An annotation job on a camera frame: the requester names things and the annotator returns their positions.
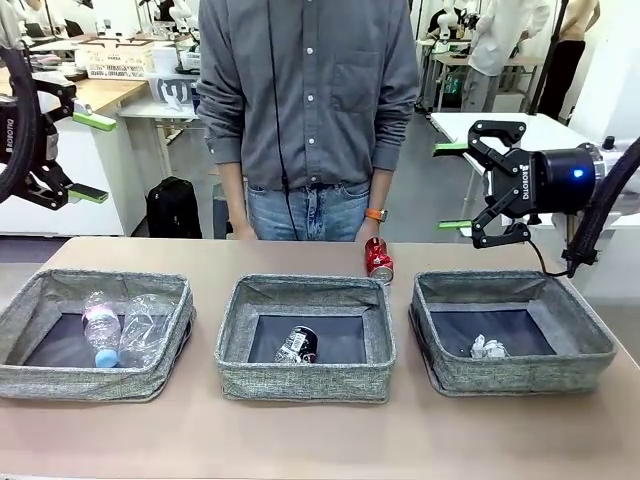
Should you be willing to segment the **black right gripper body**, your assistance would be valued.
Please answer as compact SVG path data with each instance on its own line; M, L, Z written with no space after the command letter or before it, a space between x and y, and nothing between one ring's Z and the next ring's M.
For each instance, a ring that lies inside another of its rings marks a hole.
M488 170L487 204L507 199L502 210L506 216L575 214L595 192L595 154L591 144L543 151L511 149Z

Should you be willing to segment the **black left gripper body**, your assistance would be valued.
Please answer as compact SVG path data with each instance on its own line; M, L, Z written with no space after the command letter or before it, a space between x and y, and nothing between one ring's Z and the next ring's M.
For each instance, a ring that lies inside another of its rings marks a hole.
M38 122L32 125L32 130L23 134L18 103L1 103L1 163L11 172L25 173L33 165L43 165L57 159L57 128L48 113L37 112Z

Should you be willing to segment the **person's left hand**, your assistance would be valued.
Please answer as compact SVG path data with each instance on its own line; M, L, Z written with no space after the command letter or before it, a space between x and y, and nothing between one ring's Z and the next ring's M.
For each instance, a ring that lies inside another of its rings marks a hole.
M365 218L358 230L356 240L365 244L368 240L378 237L380 233L381 223L372 218Z

